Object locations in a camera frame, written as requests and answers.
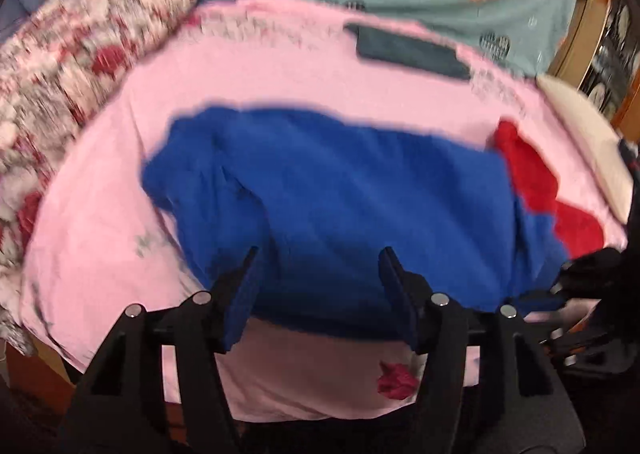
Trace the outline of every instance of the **floral pillow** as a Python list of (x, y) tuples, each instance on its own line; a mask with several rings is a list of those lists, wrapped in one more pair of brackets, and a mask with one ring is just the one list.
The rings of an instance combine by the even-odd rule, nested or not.
[(48, 0), (0, 46), (0, 337), (24, 353), (6, 314), (17, 318), (40, 200), (67, 146), (196, 1)]

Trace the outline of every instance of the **silver bolt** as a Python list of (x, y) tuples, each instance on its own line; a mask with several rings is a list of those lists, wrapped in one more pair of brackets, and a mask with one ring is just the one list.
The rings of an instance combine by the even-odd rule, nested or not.
[(511, 306), (511, 304), (505, 304), (504, 306), (500, 306), (500, 313), (502, 313), (507, 319), (513, 319), (518, 311)]
[(449, 297), (444, 293), (434, 293), (431, 295), (431, 302), (436, 306), (447, 306)]
[(211, 300), (211, 294), (208, 291), (199, 291), (193, 296), (193, 302), (202, 306)]
[(124, 315), (127, 317), (137, 317), (142, 313), (142, 306), (140, 304), (129, 304), (124, 310)]

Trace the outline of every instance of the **pink bedsheet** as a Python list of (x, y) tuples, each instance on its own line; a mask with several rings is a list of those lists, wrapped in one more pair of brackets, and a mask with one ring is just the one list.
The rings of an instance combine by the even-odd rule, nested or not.
[[(212, 103), (306, 104), (479, 147), (508, 116), (556, 171), (559, 199), (594, 214), (607, 244), (624, 244), (587, 165), (533, 85), (460, 45), (471, 82), (361, 62), (354, 36), (342, 30), (347, 21), (440, 40), (417, 24), (304, 0), (238, 0), (200, 8), (164, 50), (139, 64), (69, 153), (41, 205), (26, 258), (24, 324), (84, 370), (128, 304), (176, 306), (200, 289), (167, 238), (172, 222), (151, 205), (139, 177), (170, 121)], [(476, 354), (468, 354), (467, 383)], [(415, 373), (424, 366), (400, 342), (313, 336), (255, 319), (218, 363), (237, 420), (280, 421), (373, 418), (411, 403), (376, 392), (380, 360)], [(166, 397), (176, 402), (169, 349), (164, 368)]]

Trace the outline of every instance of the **pink blanket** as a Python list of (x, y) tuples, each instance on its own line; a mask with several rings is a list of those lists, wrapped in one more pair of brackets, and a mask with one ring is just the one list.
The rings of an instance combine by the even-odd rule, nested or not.
[[(212, 103), (309, 105), (479, 147), (500, 117), (510, 117), (555, 168), (559, 199), (595, 215), (607, 244), (623, 245), (590, 170), (534, 86), (460, 45), (471, 82), (360, 61), (353, 35), (342, 30), (347, 21), (440, 40), (417, 24), (303, 0), (238, 0), (197, 10), (162, 52), (136, 67), (41, 205), (26, 258), (24, 324), (84, 370), (128, 304), (176, 306), (200, 289), (168, 238), (172, 222), (154, 209), (139, 178), (170, 121)], [(475, 354), (468, 355), (468, 383)], [(176, 402), (170, 349), (164, 360), (166, 397)], [(381, 360), (415, 374), (424, 367), (400, 342), (313, 336), (255, 319), (218, 358), (231, 412), (243, 421), (373, 418), (411, 403), (413, 397), (398, 402), (377, 393)]]

